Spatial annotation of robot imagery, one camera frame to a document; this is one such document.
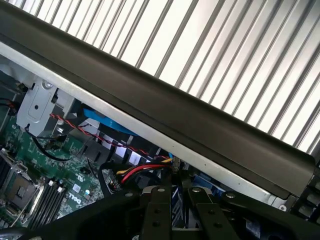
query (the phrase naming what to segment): metal side panel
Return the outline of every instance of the metal side panel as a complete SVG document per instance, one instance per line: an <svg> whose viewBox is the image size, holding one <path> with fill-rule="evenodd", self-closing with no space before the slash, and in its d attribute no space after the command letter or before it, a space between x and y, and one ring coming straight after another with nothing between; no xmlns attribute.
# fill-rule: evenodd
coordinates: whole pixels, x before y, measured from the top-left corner
<svg viewBox="0 0 320 240"><path fill-rule="evenodd" d="M309 154L320 0L9 0Z"/></svg>
<svg viewBox="0 0 320 240"><path fill-rule="evenodd" d="M189 5L186 11L190 12L194 6ZM245 18L251 6L243 6L238 17ZM0 22L6 23L0 26L2 43L60 76L58 82L55 78L47 79L49 82L59 88L62 79L67 79L73 88L64 85L64 91L132 131L137 131L139 124L146 124L158 136L151 134L151 130L139 130L137 134L201 171L212 171L207 165L213 161L283 199L289 193L299 196L310 181L315 167L310 155L5 2L0 2ZM14 53L6 54L7 58L12 58ZM19 59L15 61L26 66ZM116 117L95 105L97 102L79 95L79 87L127 116ZM133 124L131 117L139 124Z"/></svg>

